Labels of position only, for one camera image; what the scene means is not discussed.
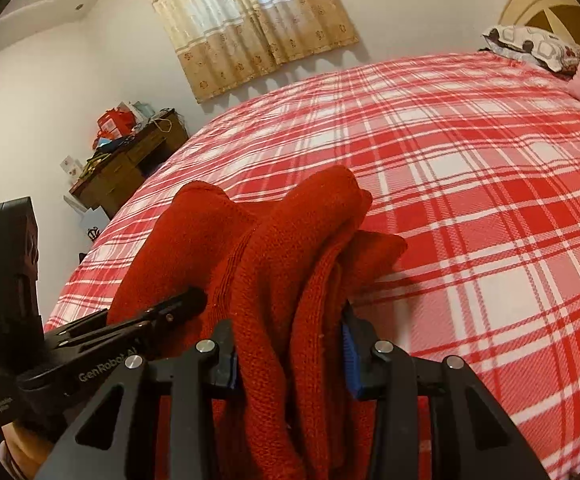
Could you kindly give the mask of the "person's left hand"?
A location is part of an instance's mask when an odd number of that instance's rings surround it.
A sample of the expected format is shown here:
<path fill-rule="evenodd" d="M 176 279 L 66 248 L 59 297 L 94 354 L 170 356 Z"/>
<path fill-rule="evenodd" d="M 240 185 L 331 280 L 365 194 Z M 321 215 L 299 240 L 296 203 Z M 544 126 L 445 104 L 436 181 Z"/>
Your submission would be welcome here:
<path fill-rule="evenodd" d="M 11 478 L 34 479 L 55 445 L 20 422 L 2 426 L 0 463 Z"/>

